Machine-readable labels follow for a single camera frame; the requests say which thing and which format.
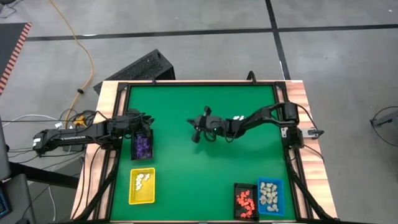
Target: plastic tray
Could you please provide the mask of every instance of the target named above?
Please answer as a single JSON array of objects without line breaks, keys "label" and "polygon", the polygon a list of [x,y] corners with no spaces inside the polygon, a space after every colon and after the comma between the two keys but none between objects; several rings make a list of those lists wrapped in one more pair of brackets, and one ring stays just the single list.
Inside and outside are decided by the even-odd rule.
[{"label": "plastic tray", "polygon": [[154,130],[151,129],[150,133],[152,134],[151,137],[149,137],[149,152],[151,154],[150,157],[147,158],[138,158],[137,157],[137,149],[136,149],[136,139],[138,134],[142,134],[142,132],[137,132],[135,135],[133,135],[133,138],[131,139],[131,160],[134,161],[146,161],[148,159],[153,159],[154,158]]},{"label": "plastic tray", "polygon": [[[238,195],[241,195],[241,192],[246,192],[250,190],[250,194],[247,198],[251,198],[254,201],[254,210],[252,212],[252,216],[250,218],[242,218],[241,214],[247,212],[247,210],[242,207],[236,200]],[[241,221],[258,221],[259,220],[259,213],[257,209],[257,186],[253,184],[234,184],[234,219],[241,220]]]},{"label": "plastic tray", "polygon": [[[261,192],[260,192],[260,186],[261,182],[264,183],[273,183],[278,186],[277,192],[278,192],[278,212],[268,212],[267,211],[267,206],[269,204],[261,205],[260,203],[260,197],[261,197]],[[258,202],[258,208],[259,208],[259,213],[264,214],[264,215],[277,215],[277,216],[284,216],[285,215],[285,197],[284,197],[284,183],[282,179],[277,179],[277,178],[268,178],[268,177],[260,177],[257,183],[257,190],[258,190],[258,196],[257,196],[257,202]]]},{"label": "plastic tray", "polygon": [[[141,181],[142,187],[136,190],[136,178],[139,174],[150,174],[147,181]],[[130,172],[129,204],[137,205],[155,202],[155,168],[132,169]]]}]

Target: concrete floor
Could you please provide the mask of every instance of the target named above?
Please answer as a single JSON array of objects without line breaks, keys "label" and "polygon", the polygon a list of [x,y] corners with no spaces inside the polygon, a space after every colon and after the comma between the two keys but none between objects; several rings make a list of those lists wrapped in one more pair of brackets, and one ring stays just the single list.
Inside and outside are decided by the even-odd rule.
[{"label": "concrete floor", "polygon": [[[77,34],[271,27],[263,0],[55,2]],[[278,27],[398,23],[396,1],[272,0],[272,5]],[[16,14],[0,22],[32,22],[30,37],[70,35],[47,0],[23,1],[16,8]],[[369,119],[383,107],[398,105],[397,29],[289,32],[280,38],[290,76],[304,80],[315,121],[326,131],[320,144],[338,216],[396,223],[398,150],[376,137]],[[237,79],[250,70],[258,79],[283,78],[272,33],[98,39],[82,44],[94,59],[92,84],[156,48],[174,65],[178,79]],[[31,113],[58,118],[89,74],[86,55],[74,41],[26,42],[0,99],[2,118]],[[97,99],[88,90],[76,110],[95,109]],[[12,124],[5,129],[6,140],[13,148],[27,147],[35,133],[52,127]],[[396,128],[388,128],[381,134],[398,144],[391,134]],[[24,154],[15,161],[31,157]],[[45,167],[59,160],[36,159],[28,165]],[[71,197],[61,193],[56,196],[57,204],[68,200]]]}]

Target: blue bin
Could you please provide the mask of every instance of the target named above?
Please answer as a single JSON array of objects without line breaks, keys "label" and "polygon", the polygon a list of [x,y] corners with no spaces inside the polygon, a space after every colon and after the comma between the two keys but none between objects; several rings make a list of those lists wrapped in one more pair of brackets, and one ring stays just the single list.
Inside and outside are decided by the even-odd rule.
[{"label": "blue bin", "polygon": [[[261,197],[261,192],[260,192],[260,187],[261,187],[261,182],[264,183],[273,183],[275,184],[278,188],[277,188],[277,192],[278,192],[278,212],[268,212],[267,211],[267,206],[269,206],[269,204],[265,204],[265,205],[261,205],[260,203],[260,197]],[[260,177],[257,183],[257,188],[258,188],[258,194],[257,194],[257,203],[258,203],[258,211],[260,214],[263,215],[277,215],[277,216],[284,216],[285,215],[285,197],[284,197],[284,183],[282,179],[278,179],[278,178],[268,178],[268,177]]]}]

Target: green table surface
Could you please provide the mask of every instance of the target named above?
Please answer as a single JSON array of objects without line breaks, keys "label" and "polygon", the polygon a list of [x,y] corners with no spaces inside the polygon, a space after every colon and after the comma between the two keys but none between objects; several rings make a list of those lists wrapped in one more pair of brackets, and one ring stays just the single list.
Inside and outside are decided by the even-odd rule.
[{"label": "green table surface", "polygon": [[[124,139],[111,220],[233,220],[234,183],[257,184],[259,177],[284,181],[285,216],[260,215],[260,220],[294,220],[295,213],[280,130],[263,124],[227,143],[218,137],[192,142],[187,119],[203,114],[233,118],[249,116],[275,103],[271,86],[134,86],[129,107],[152,115],[154,158],[132,161],[130,140]],[[131,169],[154,167],[155,202],[129,204]]]}]

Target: yellow bin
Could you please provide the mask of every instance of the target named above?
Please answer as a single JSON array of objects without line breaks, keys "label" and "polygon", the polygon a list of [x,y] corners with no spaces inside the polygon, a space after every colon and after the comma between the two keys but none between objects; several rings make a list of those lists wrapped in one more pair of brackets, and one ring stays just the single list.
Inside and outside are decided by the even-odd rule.
[{"label": "yellow bin", "polygon": [[[142,178],[142,187],[136,190],[136,178],[139,174],[150,174],[147,181]],[[132,169],[130,172],[130,193],[129,204],[137,205],[142,203],[155,202],[155,168]]]}]

